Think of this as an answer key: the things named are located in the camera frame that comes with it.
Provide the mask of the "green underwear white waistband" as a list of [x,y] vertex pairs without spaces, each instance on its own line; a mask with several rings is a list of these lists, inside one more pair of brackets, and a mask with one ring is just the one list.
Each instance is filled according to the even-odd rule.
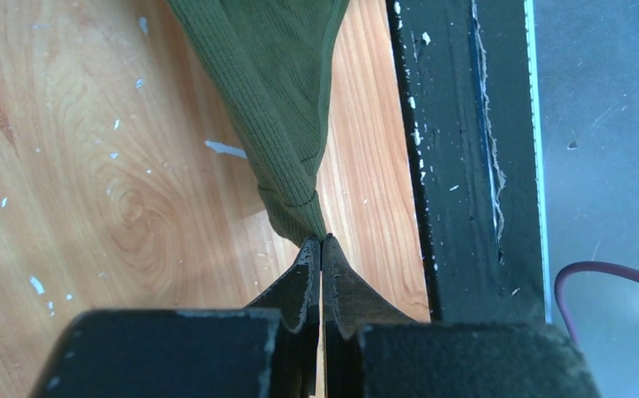
[[326,234],[317,174],[345,1],[172,1],[223,99],[274,231]]

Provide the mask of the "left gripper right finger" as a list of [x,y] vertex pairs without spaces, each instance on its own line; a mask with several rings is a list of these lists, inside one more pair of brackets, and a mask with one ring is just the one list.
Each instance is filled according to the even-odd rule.
[[363,354],[358,334],[374,324],[413,323],[353,268],[337,238],[322,242],[325,391],[328,397],[361,397]]

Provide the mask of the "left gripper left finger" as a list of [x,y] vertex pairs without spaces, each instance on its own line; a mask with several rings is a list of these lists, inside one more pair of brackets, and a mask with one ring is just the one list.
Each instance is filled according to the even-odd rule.
[[269,365],[270,397],[308,397],[316,392],[320,331],[321,240],[307,238],[292,265],[247,306],[278,310]]

